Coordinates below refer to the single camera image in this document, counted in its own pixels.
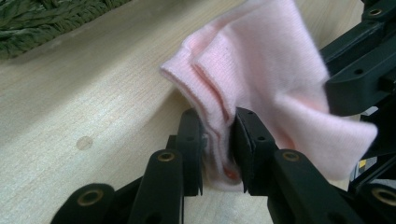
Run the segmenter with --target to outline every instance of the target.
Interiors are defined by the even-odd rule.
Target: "fabric fold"
[[[205,171],[220,189],[241,189],[228,150],[238,106],[330,179],[347,177],[376,136],[372,124],[329,114],[328,72],[292,0],[246,1],[190,35],[161,71],[203,121]]]

